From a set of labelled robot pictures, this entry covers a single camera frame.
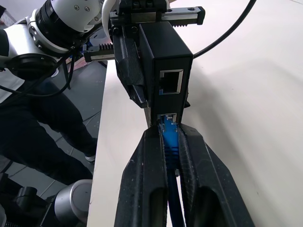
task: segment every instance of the gray floor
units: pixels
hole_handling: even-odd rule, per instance
[[[61,88],[65,84],[63,70],[53,79],[51,79],[57,87]],[[98,62],[93,62],[90,65],[76,70],[71,82],[71,90],[66,90],[65,95],[76,105],[82,114],[84,124],[87,124],[88,131],[93,137],[98,137],[100,111],[102,107],[102,98],[104,91],[106,68]],[[57,144],[67,154],[72,152],[72,156],[81,161],[91,171],[94,166],[89,164],[84,154],[76,149],[73,149],[67,142],[61,138],[61,135],[50,129],[48,125],[43,125],[48,134],[58,140]],[[65,187],[60,182],[54,181],[52,178],[28,167],[13,163],[6,171],[9,177],[22,186],[35,187],[38,190],[38,195],[42,198],[54,195],[60,189]]]

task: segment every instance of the sneaker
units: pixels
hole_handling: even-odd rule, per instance
[[[91,156],[91,157],[85,157],[85,159],[90,163],[95,163],[96,155]]]

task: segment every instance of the white table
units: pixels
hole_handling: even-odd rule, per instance
[[[178,28],[197,52],[225,32],[247,0],[178,0],[202,5],[202,26]],[[258,0],[223,43],[194,60],[183,123],[228,166],[256,226],[303,226],[303,6]],[[114,225],[123,169],[147,128],[109,62],[89,227]]]

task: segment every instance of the black cable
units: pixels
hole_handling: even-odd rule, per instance
[[[63,62],[62,68],[63,68],[63,72],[64,72],[65,81],[67,82],[68,81],[68,69],[67,69],[66,61]]]
[[[22,170],[24,170],[27,166],[23,167],[22,169],[18,170],[17,172],[15,172],[14,174],[10,175],[9,178],[13,177],[14,175],[20,173]]]
[[[89,39],[89,37],[96,32],[100,27],[102,26],[102,23],[99,23],[98,25],[95,25],[89,32],[87,32],[81,39],[83,41],[83,43],[87,42],[87,40]],[[82,45],[79,45],[75,48],[75,50],[79,49]],[[55,94],[51,94],[51,95],[46,95],[46,96],[34,96],[33,94],[29,94],[30,91],[32,91],[35,87],[37,87],[39,84],[41,84],[43,82],[43,80],[45,80],[46,78],[50,77],[53,72],[64,62],[66,61],[66,59],[69,58],[69,56],[71,55],[72,51],[68,51],[52,68],[52,70],[50,70],[48,73],[46,73],[45,75],[43,75],[37,82],[35,82],[30,88],[28,88],[27,90],[23,91],[23,92],[19,92],[19,91],[15,91],[12,89],[9,89],[7,87],[3,87],[0,85],[0,89],[11,92],[13,94],[17,94],[16,96],[14,96],[13,98],[11,98],[10,100],[8,100],[7,102],[4,102],[2,104],[0,104],[1,106],[7,105],[13,101],[15,101],[18,98],[21,98],[23,96],[31,96],[31,97],[52,97],[55,95],[59,95],[60,93],[62,93],[63,91],[57,92]]]
[[[216,41],[214,41],[212,44],[204,48],[203,50],[199,51],[198,53],[194,54],[194,59],[197,57],[200,57],[202,54],[205,54],[206,52],[210,51],[214,47],[216,47],[219,43],[221,43],[224,39],[226,39],[231,33],[233,33],[234,30],[242,23],[242,21],[245,19],[245,17],[249,14],[250,10],[254,6],[257,0],[250,0],[245,10],[242,12],[238,20],[231,26],[230,29],[227,30],[220,38],[218,38]]]
[[[66,90],[66,88],[70,85],[71,83],[71,79],[72,79],[72,75],[73,75],[73,72],[74,72],[74,66],[75,66],[75,55],[72,56],[72,59],[71,59],[71,71],[70,71],[70,75],[68,77],[68,81],[66,82],[66,84],[64,85],[64,87],[61,88],[60,91],[57,91],[53,94],[49,94],[49,95],[34,95],[34,94],[26,94],[26,96],[29,96],[29,97],[34,97],[34,98],[50,98],[50,97],[53,97],[53,96],[56,96],[56,95],[59,95],[61,94],[63,91]]]
[[[70,57],[70,55],[72,54],[72,52],[68,51],[52,68],[52,70],[50,70],[48,73],[46,73],[44,76],[42,76],[40,79],[38,79],[31,87],[29,87],[28,89],[26,89],[25,91],[23,92],[19,92],[19,91],[15,91],[15,90],[11,90],[11,89],[8,89],[6,87],[3,87],[3,86],[0,86],[0,89],[4,89],[8,92],[11,92],[11,93],[17,93],[16,96],[10,98],[10,99],[7,99],[5,100],[3,103],[0,104],[0,107],[3,107],[3,106],[6,106],[12,102],[14,102],[15,100],[23,97],[23,96],[26,96],[30,91],[32,91],[33,89],[35,89],[38,85],[40,85],[46,78],[50,77],[53,72],[64,62],[66,61],[66,59],[68,59]]]
[[[49,73],[46,73],[45,75],[43,75],[41,78],[39,78],[39,80],[37,82],[35,82],[28,90],[20,92],[20,91],[15,91],[12,89],[9,89],[7,87],[3,87],[0,85],[0,89],[14,93],[14,94],[24,94],[24,96],[30,96],[30,97],[36,97],[36,95],[33,94],[29,94],[29,91],[33,90],[36,86],[38,86],[41,82],[43,82],[43,80],[45,80],[46,78],[50,77],[53,74],[53,70],[56,70],[60,65],[62,65],[62,63],[64,61],[66,61],[65,58],[61,58],[56,64],[55,66],[52,68],[52,70]]]

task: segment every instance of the wire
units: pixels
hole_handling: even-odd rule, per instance
[[[99,114],[99,113],[101,113],[101,111],[99,111],[98,113],[96,113],[95,115],[93,115],[93,116],[91,116],[91,117],[89,117],[88,119],[89,119],[89,121],[85,124],[85,127]],[[71,149],[71,153],[69,154],[69,156],[71,156],[72,155],[72,153],[73,153],[73,151],[75,150],[75,148],[72,148]],[[56,180],[53,180],[51,183],[50,183],[50,185],[39,195],[39,197],[41,197],[41,196],[43,196],[44,195],[44,193],[53,185],[53,183],[55,183],[56,182]]]
[[[3,87],[3,86],[0,86],[0,88],[2,90],[5,90],[5,91],[11,92],[11,93],[15,93],[15,94],[24,94],[24,96],[28,96],[28,97],[35,97],[35,98],[53,97],[53,96],[61,94],[69,86],[69,84],[71,82],[72,74],[73,74],[74,65],[75,65],[75,55],[72,56],[72,60],[71,60],[71,72],[70,72],[70,76],[69,76],[69,79],[68,79],[67,83],[64,85],[64,87],[60,91],[58,91],[56,93],[53,93],[53,94],[50,94],[50,95],[34,95],[34,94],[29,94],[28,92],[25,92],[25,91],[24,92],[15,91],[15,90]]]
[[[13,177],[14,175],[20,173],[22,170],[24,170],[27,166],[23,167],[22,169],[18,170],[17,172],[15,172],[13,175],[10,175],[9,178]]]
[[[205,54],[206,52],[210,51],[214,47],[216,47],[219,43],[221,43],[224,39],[226,39],[234,30],[242,23],[245,17],[249,14],[250,10],[254,6],[257,0],[250,0],[245,10],[242,12],[238,20],[228,29],[220,38],[214,41],[212,44],[204,48],[203,50],[194,54],[194,59],[200,57],[201,55]]]
[[[89,32],[87,32],[82,38],[82,43],[86,43],[89,39],[89,37],[91,37],[100,27],[102,27],[102,23],[99,23],[97,25],[95,25]],[[77,46],[75,48],[75,50],[79,49],[82,45],[80,44],[79,46]],[[50,77],[53,72],[60,66],[62,65],[62,63],[64,61],[66,61],[66,59],[68,59],[70,57],[70,55],[73,53],[74,51],[68,51],[55,65],[54,67],[48,72],[46,73],[44,76],[42,76],[36,83],[34,83],[30,88],[28,88],[27,90],[23,91],[23,92],[19,92],[19,91],[15,91],[15,90],[12,90],[12,89],[8,89],[6,87],[3,87],[3,86],[0,86],[0,89],[3,89],[5,91],[8,91],[8,92],[11,92],[11,93],[14,93],[14,94],[17,94],[16,96],[12,97],[11,99],[9,99],[8,101],[6,102],[3,102],[2,104],[0,104],[0,107],[1,106],[4,106],[4,105],[7,105],[13,101],[15,101],[16,99],[18,98],[21,98],[22,96],[26,96],[27,94],[29,94],[30,91],[32,91],[36,86],[38,86],[39,84],[41,84],[43,82],[43,80],[45,80],[46,78]]]
[[[101,21],[103,24],[103,29],[109,40],[110,40],[110,35],[108,32],[109,13],[112,10],[115,3],[116,3],[116,0],[105,0],[103,2],[102,12],[101,12],[101,15],[102,15]]]

